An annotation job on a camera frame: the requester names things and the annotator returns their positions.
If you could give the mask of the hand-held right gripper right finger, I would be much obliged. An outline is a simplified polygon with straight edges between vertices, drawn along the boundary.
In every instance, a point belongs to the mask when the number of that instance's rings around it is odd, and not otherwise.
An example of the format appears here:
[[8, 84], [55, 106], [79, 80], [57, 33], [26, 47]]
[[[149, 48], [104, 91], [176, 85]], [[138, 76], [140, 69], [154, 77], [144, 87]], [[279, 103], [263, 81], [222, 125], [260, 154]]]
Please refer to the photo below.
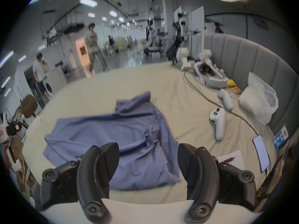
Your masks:
[[178, 146], [178, 165], [187, 182], [187, 200], [193, 200], [185, 214], [187, 223], [204, 223], [220, 204], [243, 206], [254, 211], [254, 174], [229, 162], [219, 162], [205, 147], [187, 143]]

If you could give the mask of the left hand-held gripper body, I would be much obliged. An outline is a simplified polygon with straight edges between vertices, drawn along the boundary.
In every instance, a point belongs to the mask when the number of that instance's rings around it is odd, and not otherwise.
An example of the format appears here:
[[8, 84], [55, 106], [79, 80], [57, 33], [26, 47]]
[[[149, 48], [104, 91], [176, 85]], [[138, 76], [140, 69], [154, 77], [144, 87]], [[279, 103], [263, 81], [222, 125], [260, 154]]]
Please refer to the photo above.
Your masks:
[[5, 164], [13, 172], [18, 172], [21, 169], [21, 162], [14, 157], [11, 144], [11, 137], [16, 136], [22, 129], [23, 124], [20, 121], [9, 122], [5, 113], [2, 114], [3, 122], [0, 126], [0, 144], [4, 145]]

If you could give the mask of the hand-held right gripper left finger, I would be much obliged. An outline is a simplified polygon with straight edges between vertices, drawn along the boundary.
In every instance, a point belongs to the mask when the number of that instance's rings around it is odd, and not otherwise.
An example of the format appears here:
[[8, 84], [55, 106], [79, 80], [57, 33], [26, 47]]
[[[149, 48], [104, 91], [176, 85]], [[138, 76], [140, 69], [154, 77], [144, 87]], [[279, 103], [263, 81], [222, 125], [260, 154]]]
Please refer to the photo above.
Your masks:
[[118, 143], [110, 142], [91, 146], [77, 161], [43, 171], [41, 210], [79, 201], [90, 222], [109, 223], [111, 214], [102, 199], [109, 199], [109, 183], [118, 164]]

